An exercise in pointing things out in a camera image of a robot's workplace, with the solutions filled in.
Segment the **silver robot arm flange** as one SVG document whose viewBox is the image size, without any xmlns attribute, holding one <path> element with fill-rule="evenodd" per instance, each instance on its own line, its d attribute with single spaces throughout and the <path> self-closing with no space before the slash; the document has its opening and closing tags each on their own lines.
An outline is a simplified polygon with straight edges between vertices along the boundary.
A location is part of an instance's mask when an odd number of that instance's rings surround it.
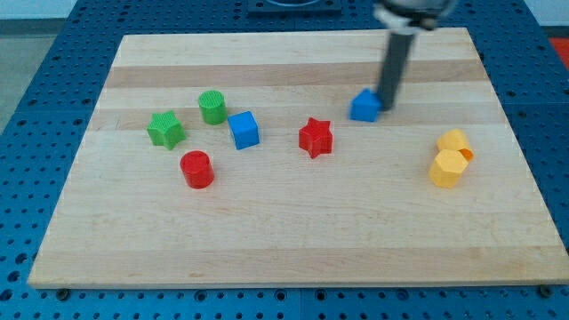
<svg viewBox="0 0 569 320">
<path fill-rule="evenodd" d="M 377 0 L 373 17 L 400 34 L 432 31 L 456 7 L 458 0 Z"/>
</svg>

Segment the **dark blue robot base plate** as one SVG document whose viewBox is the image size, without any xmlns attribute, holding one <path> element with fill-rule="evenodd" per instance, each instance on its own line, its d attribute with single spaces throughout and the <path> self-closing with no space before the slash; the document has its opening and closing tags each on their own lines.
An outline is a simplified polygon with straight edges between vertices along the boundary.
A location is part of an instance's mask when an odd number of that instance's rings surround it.
<svg viewBox="0 0 569 320">
<path fill-rule="evenodd" d="M 250 15 L 341 12 L 341 0 L 248 0 Z"/>
</svg>

